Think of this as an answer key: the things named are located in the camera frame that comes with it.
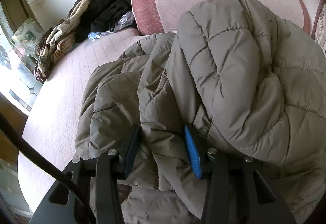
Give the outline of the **olive quilted puffer jacket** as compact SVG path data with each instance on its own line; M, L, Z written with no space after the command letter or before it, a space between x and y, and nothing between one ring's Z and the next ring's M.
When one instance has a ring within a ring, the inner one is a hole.
M96 158L138 125L118 193L125 223L197 223L207 182L191 170L190 124L210 147L262 162L297 223L325 193L325 55L257 0L208 0L91 74L76 154Z

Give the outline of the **black clothes pile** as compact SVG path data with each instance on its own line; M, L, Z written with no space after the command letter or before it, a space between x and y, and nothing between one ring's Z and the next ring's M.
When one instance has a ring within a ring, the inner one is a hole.
M75 43L83 42L90 32L112 32L129 11L131 0L91 0L75 29Z

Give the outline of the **glass window door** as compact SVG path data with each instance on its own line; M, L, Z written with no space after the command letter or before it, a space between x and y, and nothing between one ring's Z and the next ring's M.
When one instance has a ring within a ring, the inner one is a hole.
M17 48L12 36L12 28L1 8L1 94L29 115L43 83L34 77L34 59Z

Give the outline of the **beige brown patterned blanket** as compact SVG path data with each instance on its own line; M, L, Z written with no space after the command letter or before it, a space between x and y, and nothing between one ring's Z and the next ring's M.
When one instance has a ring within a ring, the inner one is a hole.
M43 34L36 45L36 64L34 77L40 82L47 80L51 70L61 58L71 51L75 44L76 29L82 14L87 10L91 0L77 0L65 20Z

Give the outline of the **clear plastic bag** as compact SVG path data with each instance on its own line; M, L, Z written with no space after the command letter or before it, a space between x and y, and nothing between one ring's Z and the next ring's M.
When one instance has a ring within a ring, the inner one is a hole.
M132 11L129 11L119 19L119 21L115 24L112 31L108 30L108 31L104 31L104 32L90 32L88 34L88 39L91 41L95 41L96 39L99 39L101 37L104 37L104 36L107 36L110 34L114 34L114 33L121 31L125 28L134 27L135 25L136 25L136 22L135 22L134 14Z

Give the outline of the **striped floral side cushion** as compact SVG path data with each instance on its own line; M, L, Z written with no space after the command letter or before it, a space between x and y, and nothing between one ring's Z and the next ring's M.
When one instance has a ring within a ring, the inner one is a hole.
M325 3L318 9L317 14L318 17L314 23L312 38L322 48L325 55Z

